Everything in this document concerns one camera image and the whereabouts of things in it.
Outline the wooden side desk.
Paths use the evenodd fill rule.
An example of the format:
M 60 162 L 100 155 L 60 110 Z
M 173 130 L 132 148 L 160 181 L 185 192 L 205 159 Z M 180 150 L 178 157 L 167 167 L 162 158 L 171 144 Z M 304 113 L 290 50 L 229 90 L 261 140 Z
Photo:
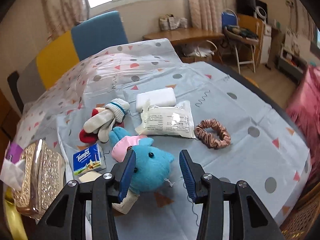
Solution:
M 204 40 L 219 41 L 224 38 L 222 33 L 216 33 L 214 31 L 187 28 L 187 29 L 176 29 L 166 30 L 157 33 L 151 33 L 143 36 L 143 40 L 157 40 L 166 38 L 173 46 L 180 44 L 186 44 L 191 42 L 198 42 Z

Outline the beige rolled cloth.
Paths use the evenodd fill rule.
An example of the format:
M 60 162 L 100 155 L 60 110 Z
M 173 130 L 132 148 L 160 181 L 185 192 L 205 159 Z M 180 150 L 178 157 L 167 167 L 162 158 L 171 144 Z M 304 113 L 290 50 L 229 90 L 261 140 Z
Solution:
M 139 195 L 133 193 L 131 190 L 127 192 L 126 197 L 122 200 L 120 204 L 113 203 L 112 207 L 122 213 L 122 214 L 128 214 L 135 202 L 138 200 Z

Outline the blue Tempo tissue pack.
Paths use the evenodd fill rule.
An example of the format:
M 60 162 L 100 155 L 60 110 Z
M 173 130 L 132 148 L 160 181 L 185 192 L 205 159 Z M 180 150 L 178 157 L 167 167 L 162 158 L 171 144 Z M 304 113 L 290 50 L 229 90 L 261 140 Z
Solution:
M 106 168 L 103 149 L 99 144 L 73 154 L 73 174 L 81 176 L 90 171 L 101 171 Z

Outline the gold ornate tissue box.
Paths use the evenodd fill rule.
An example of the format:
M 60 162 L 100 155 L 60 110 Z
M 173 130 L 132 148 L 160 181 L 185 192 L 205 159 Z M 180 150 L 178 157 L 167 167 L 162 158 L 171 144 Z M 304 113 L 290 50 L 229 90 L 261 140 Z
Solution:
M 40 139 L 26 147 L 22 187 L 13 191 L 17 211 L 40 220 L 64 187 L 65 160 Z

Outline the beige patterned curtain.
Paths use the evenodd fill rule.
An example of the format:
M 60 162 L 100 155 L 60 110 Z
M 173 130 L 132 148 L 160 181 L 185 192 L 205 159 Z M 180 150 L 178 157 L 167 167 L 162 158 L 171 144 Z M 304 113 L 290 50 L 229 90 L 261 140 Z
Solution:
M 223 0 L 188 0 L 193 28 L 222 31 Z

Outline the white sponge block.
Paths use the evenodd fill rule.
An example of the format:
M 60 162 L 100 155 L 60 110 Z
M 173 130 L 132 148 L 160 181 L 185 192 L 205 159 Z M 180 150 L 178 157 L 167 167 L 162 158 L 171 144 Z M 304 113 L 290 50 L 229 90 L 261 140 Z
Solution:
M 148 101 L 150 105 L 170 107 L 176 105 L 176 96 L 171 87 L 140 93 L 136 96 L 136 111 L 141 112 Z

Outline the red christmas sock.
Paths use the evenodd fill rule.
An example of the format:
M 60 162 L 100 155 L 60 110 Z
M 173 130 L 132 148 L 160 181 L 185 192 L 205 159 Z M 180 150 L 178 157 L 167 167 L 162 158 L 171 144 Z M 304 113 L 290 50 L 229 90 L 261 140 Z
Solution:
M 109 141 L 109 133 L 114 126 L 124 127 L 124 122 L 118 122 L 110 109 L 97 107 L 92 110 L 89 118 L 79 133 L 79 139 L 86 144 L 93 144 L 97 140 L 102 143 Z

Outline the blue plush elephant toy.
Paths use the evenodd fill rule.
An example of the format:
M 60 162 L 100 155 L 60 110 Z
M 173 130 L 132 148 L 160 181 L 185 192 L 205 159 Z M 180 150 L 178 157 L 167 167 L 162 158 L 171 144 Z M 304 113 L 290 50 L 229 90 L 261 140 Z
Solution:
M 129 150 L 136 154 L 136 166 L 131 178 L 130 190 L 135 194 L 155 191 L 169 178 L 170 165 L 175 157 L 153 146 L 154 140 L 145 135 L 130 135 L 122 127 L 114 127 L 109 133 L 111 155 L 121 163 Z

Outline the blue folding chair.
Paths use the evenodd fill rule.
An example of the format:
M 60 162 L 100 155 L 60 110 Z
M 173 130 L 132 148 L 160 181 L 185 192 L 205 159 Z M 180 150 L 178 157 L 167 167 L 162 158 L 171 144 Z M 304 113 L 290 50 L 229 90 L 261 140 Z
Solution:
M 244 64 L 251 64 L 253 73 L 256 72 L 256 64 L 254 60 L 254 53 L 256 46 L 259 45 L 259 37 L 247 28 L 239 26 L 239 19 L 237 14 L 231 9 L 225 9 L 221 15 L 222 30 L 227 38 L 230 47 L 234 50 L 238 73 L 241 74 L 240 66 Z M 251 59 L 247 61 L 240 61 L 239 50 L 241 46 L 246 46 L 251 52 Z

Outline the pink blanket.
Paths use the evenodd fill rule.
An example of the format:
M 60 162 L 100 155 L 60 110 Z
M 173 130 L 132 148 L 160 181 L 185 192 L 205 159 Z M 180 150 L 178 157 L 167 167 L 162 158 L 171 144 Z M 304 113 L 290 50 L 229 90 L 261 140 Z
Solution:
M 303 133 L 310 148 L 309 180 L 319 180 L 319 67 L 309 66 L 291 97 L 287 115 Z

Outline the white wet wipes pack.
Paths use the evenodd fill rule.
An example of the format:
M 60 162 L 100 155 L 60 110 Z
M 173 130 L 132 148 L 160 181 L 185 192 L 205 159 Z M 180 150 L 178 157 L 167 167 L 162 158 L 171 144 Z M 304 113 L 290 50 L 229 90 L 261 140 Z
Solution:
M 184 100 L 172 107 L 151 105 L 149 101 L 140 114 L 142 123 L 135 128 L 138 135 L 169 135 L 195 138 L 190 101 Z

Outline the jars on desk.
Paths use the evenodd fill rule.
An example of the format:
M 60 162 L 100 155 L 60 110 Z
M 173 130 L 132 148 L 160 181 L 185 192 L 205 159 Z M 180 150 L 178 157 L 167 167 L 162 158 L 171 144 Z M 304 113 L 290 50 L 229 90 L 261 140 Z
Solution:
M 174 17 L 172 14 L 159 17 L 158 22 L 161 31 L 188 28 L 188 20 L 186 18 Z

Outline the grey yellow blue sofa back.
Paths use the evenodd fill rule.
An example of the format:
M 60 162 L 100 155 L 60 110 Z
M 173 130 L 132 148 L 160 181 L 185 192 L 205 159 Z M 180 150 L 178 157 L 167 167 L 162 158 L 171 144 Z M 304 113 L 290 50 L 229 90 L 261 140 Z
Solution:
M 37 100 L 80 61 L 111 46 L 127 44 L 118 11 L 106 12 L 74 26 L 50 42 L 20 73 L 8 81 L 20 109 Z

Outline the white knit glove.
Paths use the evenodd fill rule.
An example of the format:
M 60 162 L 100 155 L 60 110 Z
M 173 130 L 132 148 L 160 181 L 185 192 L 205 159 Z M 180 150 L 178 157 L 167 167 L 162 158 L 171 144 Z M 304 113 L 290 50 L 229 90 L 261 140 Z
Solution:
M 129 110 L 130 104 L 123 99 L 113 99 L 104 107 L 97 107 L 95 113 L 89 118 L 83 126 L 83 131 L 86 134 L 95 134 L 98 140 L 102 143 L 109 141 L 109 133 L 111 132 L 114 124 L 121 123 Z

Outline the purple cardboard box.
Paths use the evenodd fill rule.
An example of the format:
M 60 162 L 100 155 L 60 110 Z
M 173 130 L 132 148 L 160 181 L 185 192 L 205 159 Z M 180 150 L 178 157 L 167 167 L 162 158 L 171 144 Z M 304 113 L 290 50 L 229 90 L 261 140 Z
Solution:
M 23 148 L 16 142 L 9 142 L 5 151 L 5 159 L 15 164 L 20 160 L 20 156 L 23 152 Z

